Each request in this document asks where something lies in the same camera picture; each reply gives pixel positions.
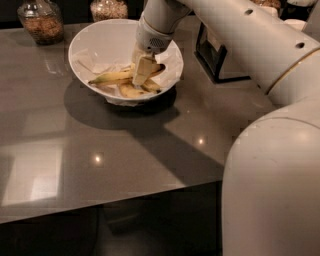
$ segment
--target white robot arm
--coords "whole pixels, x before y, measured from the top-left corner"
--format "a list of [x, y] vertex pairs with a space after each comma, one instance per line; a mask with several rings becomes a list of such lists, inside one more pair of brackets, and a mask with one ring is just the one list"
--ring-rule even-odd
[[320, 43], [248, 0], [149, 0], [139, 47], [163, 51], [190, 10], [282, 107], [251, 124], [229, 152], [224, 255], [318, 255]]

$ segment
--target banana piece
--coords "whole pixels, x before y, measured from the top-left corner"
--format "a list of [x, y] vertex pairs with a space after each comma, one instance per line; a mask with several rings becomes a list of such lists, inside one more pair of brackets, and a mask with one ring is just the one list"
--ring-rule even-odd
[[100, 83], [91, 83], [90, 85], [94, 85], [95, 87], [109, 87], [110, 85], [114, 84], [124, 84], [124, 83], [131, 83], [132, 78], [125, 78], [119, 80], [109, 80], [109, 81], [102, 81]]
[[138, 98], [141, 95], [148, 93], [144, 90], [136, 89], [131, 83], [119, 84], [118, 87], [121, 95], [125, 98]]
[[104, 72], [101, 75], [97, 76], [95, 79], [90, 80], [89, 84], [110, 83], [117, 80], [132, 78], [132, 76], [133, 72], [131, 69], [119, 72]]
[[141, 88], [147, 92], [159, 93], [161, 92], [160, 85], [154, 82], [151, 79], [147, 79], [144, 84], [141, 85]]
[[134, 69], [132, 83], [134, 85], [142, 85], [152, 73], [154, 59], [149, 56], [140, 56]]
[[161, 74], [166, 69], [164, 64], [153, 63], [151, 68], [151, 74], [148, 78]]

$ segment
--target banana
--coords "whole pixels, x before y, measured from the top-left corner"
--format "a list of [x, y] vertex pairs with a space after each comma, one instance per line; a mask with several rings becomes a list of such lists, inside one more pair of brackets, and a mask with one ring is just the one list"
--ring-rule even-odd
[[110, 83], [117, 80], [132, 78], [133, 71], [131, 69], [119, 72], [104, 72], [95, 79], [90, 80], [89, 84]]
[[152, 58], [141, 56], [137, 61], [132, 83], [137, 86], [142, 85], [152, 74], [154, 62]]
[[121, 95], [125, 98], [138, 98], [148, 93], [144, 90], [134, 88], [134, 85], [131, 83], [119, 84], [118, 87]]
[[147, 92], [153, 93], [159, 93], [161, 91], [160, 85], [151, 79], [147, 79], [144, 84], [141, 85], [141, 88]]
[[[150, 77], [158, 75], [161, 73], [165, 66], [163, 64], [152, 63], [152, 73]], [[130, 68], [125, 68], [124, 70], [118, 72], [104, 72], [98, 75], [95, 79], [90, 80], [88, 83], [90, 85], [111, 85], [117, 84], [119, 82], [126, 82], [127, 79], [133, 78], [135, 64], [132, 63]]]

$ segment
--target table surface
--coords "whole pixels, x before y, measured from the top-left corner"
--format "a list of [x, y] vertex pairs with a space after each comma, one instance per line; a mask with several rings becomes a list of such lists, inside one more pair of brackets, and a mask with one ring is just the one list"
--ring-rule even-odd
[[0, 31], [0, 223], [222, 180], [235, 138], [273, 109], [250, 80], [210, 81], [195, 16], [174, 37], [185, 62], [175, 89], [140, 109], [110, 105], [69, 66], [86, 25], [41, 47]]

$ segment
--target nuts in jar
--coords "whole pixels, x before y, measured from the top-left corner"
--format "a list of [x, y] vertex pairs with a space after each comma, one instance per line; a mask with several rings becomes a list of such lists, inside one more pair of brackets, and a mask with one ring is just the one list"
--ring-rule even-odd
[[90, 10], [94, 22], [128, 18], [128, 5], [125, 0], [94, 0]]
[[280, 11], [281, 1], [280, 0], [250, 0], [251, 2], [265, 7], [273, 7]]
[[63, 21], [56, 3], [50, 0], [24, 0], [17, 12], [23, 27], [37, 44], [49, 45], [63, 40]]

